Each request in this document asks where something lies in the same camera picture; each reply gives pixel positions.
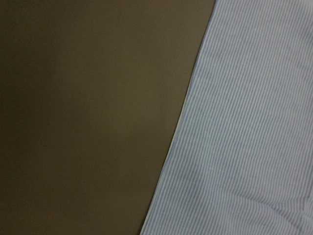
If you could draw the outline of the light blue striped shirt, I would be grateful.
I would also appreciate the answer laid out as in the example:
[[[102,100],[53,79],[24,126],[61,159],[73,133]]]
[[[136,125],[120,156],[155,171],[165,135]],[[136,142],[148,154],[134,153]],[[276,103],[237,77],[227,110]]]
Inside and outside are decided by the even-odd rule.
[[[313,232],[313,3],[218,0],[143,235]]]

